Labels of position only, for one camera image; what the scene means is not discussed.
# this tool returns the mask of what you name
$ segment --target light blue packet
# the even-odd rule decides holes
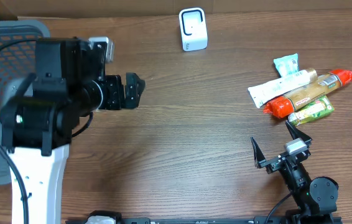
[[[288,55],[282,58],[274,59],[274,65],[281,77],[299,72],[298,54]]]

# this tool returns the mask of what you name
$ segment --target white container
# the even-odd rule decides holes
[[[208,46],[205,14],[199,7],[183,9],[178,14],[184,51],[201,50]]]

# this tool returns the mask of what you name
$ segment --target wooden tabletop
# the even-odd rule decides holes
[[[178,16],[44,21],[52,37],[108,36],[107,74],[146,80],[136,110],[100,111],[72,142],[62,218],[93,210],[124,217],[247,218],[287,194],[280,174],[256,169],[249,138],[267,158],[291,140],[284,119],[257,109],[247,88],[278,78],[273,59],[299,53],[300,68],[352,70],[352,10],[206,15],[208,48],[183,52]],[[311,178],[339,185],[338,211],[352,223],[352,82],[328,95],[329,117],[299,128],[313,137]],[[277,214],[296,208],[289,199]],[[0,186],[0,223],[11,186]]]

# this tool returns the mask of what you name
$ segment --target green snack package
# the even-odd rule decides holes
[[[327,96],[323,96],[316,101],[304,106],[298,112],[294,112],[288,116],[289,122],[298,126],[307,122],[315,121],[332,113],[334,107],[330,103]]]

